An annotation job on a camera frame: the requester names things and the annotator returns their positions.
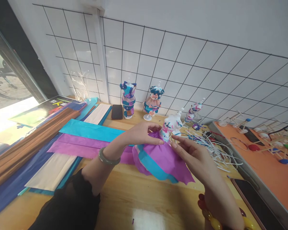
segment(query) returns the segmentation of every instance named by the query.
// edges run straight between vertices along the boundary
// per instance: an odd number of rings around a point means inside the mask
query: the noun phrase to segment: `plastic bag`
[[[84,76],[89,78],[88,77],[89,72],[88,71],[83,72],[83,74],[73,72],[70,74],[75,99],[77,101],[87,102],[87,104],[89,104],[91,102],[91,99],[90,99],[88,92],[87,92],[87,89],[86,89]]]

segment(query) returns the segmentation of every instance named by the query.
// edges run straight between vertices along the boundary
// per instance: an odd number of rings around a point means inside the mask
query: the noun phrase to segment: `white paper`
[[[54,153],[25,187],[54,191],[77,156]]]
[[[96,109],[84,120],[84,122],[98,125],[111,105],[99,104]]]

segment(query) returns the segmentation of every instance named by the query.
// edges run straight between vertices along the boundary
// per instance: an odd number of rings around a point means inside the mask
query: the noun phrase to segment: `person's left hand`
[[[153,138],[148,136],[150,131],[155,132],[159,131],[162,127],[157,123],[153,122],[141,122],[125,133],[119,135],[119,139],[126,145],[140,145],[140,144],[153,144],[160,145],[163,144],[163,141],[158,138]]]

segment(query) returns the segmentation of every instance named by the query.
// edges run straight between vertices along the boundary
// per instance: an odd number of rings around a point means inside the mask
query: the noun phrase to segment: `wire grid panel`
[[[90,14],[42,7],[51,26],[47,35],[57,43],[62,73],[68,80],[88,70],[85,78],[95,83],[87,81],[87,85],[97,86],[89,87],[90,92],[102,97],[106,90],[100,87],[96,40],[87,26]],[[274,117],[288,122],[288,58],[109,18],[100,20],[111,103],[121,103],[119,84],[130,78],[137,83],[135,109],[143,110],[149,87],[160,81],[165,91],[162,115],[181,107],[188,110],[204,97],[203,123],[221,120],[237,109],[253,119],[249,127]]]

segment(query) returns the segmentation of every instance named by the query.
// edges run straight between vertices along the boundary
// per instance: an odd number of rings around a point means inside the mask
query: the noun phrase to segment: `pink paper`
[[[145,174],[146,176],[149,176],[151,175],[151,173],[149,171],[146,170],[146,168],[142,165],[142,163],[140,162],[140,159],[139,159],[139,149],[138,147],[135,145],[133,148],[132,148],[132,153],[133,153],[133,160],[134,160],[134,164],[135,166],[138,168],[138,171],[140,173],[143,173]]]
[[[62,134],[47,152],[93,159],[98,156],[99,150],[107,145],[109,145],[109,142]],[[125,148],[121,156],[121,163],[134,165],[131,146]]]
[[[149,136],[161,139],[159,132],[149,133]],[[141,165],[136,162],[136,159],[134,157],[134,150],[135,147],[133,148],[133,159],[135,165],[140,171],[140,168],[144,166],[142,166],[139,159],[138,161]],[[162,145],[145,144],[143,150],[158,164],[158,166],[165,173],[171,174],[178,181],[185,184],[188,184],[189,182],[195,182],[191,172],[186,166],[186,163],[180,158],[180,156],[177,155],[177,153],[173,151],[173,149],[168,143],[164,143]]]

